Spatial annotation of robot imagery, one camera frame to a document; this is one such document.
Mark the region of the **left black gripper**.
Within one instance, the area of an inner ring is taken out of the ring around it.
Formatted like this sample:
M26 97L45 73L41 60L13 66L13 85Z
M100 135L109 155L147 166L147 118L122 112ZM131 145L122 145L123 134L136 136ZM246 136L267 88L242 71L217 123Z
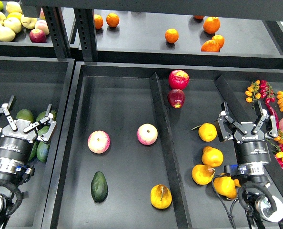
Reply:
M44 143L51 142L57 122L53 120L51 104L48 105L45 116L35 123L23 119L14 121L10 111L15 101L16 97L12 95L10 100L0 107L0 117L4 115L9 123L4 128L0 127L0 133L2 133L0 138L0 160L7 158L26 164L36 140ZM38 128L44 126L49 127L48 131L39 135Z

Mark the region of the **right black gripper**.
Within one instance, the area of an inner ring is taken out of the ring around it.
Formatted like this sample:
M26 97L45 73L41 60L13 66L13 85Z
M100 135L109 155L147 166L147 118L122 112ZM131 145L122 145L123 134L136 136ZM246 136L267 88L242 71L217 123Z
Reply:
M220 142L233 140L238 165L268 164L270 156L265 138L278 136L275 116L269 115L260 101L254 105L257 115L255 123L236 122L230 117L226 102L221 104L221 109L217 118L217 136Z

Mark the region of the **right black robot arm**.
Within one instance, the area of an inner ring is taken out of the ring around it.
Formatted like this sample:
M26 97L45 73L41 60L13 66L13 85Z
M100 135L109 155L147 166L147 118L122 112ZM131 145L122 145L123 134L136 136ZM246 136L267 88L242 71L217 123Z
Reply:
M275 117L268 115L260 102L255 106L254 122L235 121L226 102L221 108L214 125L221 142L233 141L237 163L225 165L220 177L239 181L233 203L239 202L244 209L249 228L263 229L267 221L283 229L283 203L269 192L270 181L264 171L264 166L271 161L266 140L277 137L278 133Z

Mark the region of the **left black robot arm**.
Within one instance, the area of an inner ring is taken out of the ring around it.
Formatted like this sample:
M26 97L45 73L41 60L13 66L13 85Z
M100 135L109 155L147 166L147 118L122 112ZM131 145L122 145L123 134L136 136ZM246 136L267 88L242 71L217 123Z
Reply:
M0 107L0 229L6 228L9 218L25 199L19 187L34 175L35 168L29 165L29 158L35 143L49 143L57 125L51 105L39 121L14 120L10 111L15 100L11 96Z

